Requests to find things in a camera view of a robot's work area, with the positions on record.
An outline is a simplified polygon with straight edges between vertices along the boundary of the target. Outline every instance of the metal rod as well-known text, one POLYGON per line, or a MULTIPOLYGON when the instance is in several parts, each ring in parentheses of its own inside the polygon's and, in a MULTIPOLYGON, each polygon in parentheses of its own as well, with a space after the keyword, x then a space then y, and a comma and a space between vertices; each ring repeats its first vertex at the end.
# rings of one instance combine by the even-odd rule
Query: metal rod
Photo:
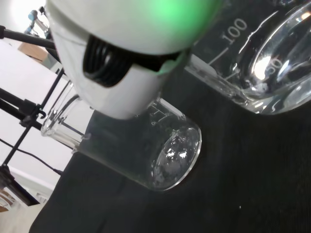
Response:
MULTIPOLYGON (((7 102, 1 99, 0 99, 0 109, 2 109, 3 111, 7 112, 8 114, 14 116, 15 118, 21 121, 26 117, 24 114, 19 112, 17 108, 13 107, 12 105, 8 104, 7 102)), ((42 124, 36 121, 34 122, 33 127, 40 131, 42 124)))
POLYGON ((17 151, 18 147, 20 146, 20 144, 22 143, 22 141, 24 140, 24 138, 26 137, 26 135, 28 134, 29 130, 32 128, 33 126, 33 121, 31 121, 29 123, 29 125, 26 127, 26 129, 24 130, 23 134, 20 136, 20 138, 18 139, 18 141, 15 143, 14 147, 11 149, 9 155, 5 158, 2 166, 7 166, 7 164, 10 162, 10 160, 12 159, 13 155, 15 154, 15 152, 17 151))
POLYGON ((45 105, 47 104, 47 102, 49 101, 49 98, 51 97, 53 91, 55 90, 57 84, 59 83, 60 79, 62 78, 62 76, 64 75, 64 68, 61 69, 61 71, 58 73, 52 87, 50 88, 49 92, 47 93, 46 97, 44 98, 42 104, 41 104, 41 108, 43 109, 45 107, 45 105))
POLYGON ((17 108, 22 106, 24 103, 24 101, 22 99, 16 97, 15 95, 12 95, 11 93, 3 90, 2 88, 0 88, 0 98, 5 100, 6 102, 16 106, 17 108))
POLYGON ((4 37, 13 39, 13 40, 18 40, 18 41, 25 42, 25 43, 29 43, 29 44, 33 44, 33 45, 42 46, 42 47, 49 48, 52 50, 56 49, 54 42, 51 40, 43 39, 40 37, 34 37, 34 36, 26 35, 23 33, 13 32, 7 29, 4 29, 4 37))

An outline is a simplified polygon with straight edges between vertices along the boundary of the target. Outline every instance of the measurement marking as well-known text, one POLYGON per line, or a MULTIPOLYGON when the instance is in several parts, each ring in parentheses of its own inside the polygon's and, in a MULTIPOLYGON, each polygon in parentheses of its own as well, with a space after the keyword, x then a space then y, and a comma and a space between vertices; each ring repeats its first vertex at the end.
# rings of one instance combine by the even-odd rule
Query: measurement marking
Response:
POLYGON ((210 61, 209 65, 211 65, 212 63, 214 63, 215 61, 217 61, 217 60, 218 60, 221 56, 223 56, 228 50, 229 50, 229 48, 225 48, 224 51, 222 51, 221 53, 219 53, 217 57, 215 57, 213 60, 210 61))
POLYGON ((233 77, 234 75, 236 75, 236 74, 238 74, 238 72, 235 72, 235 73, 231 74, 230 76, 225 77, 224 79, 225 79, 225 80, 228 80, 228 79, 232 78, 232 77, 233 77))
POLYGON ((158 121, 158 123, 159 123, 161 120, 163 120, 163 119, 165 119, 165 118, 167 118, 167 117, 168 117, 168 116, 165 115, 165 117, 161 118, 161 119, 158 121))

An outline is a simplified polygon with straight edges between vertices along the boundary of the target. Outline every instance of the black surface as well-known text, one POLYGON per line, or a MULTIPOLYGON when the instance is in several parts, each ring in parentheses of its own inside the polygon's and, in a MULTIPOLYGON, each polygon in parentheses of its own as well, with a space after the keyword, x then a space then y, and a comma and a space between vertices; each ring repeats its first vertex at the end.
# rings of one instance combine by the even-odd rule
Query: black surface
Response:
POLYGON ((311 231, 310 104, 255 115, 187 73, 163 96, 203 133, 184 182, 152 192, 76 153, 30 233, 311 231))

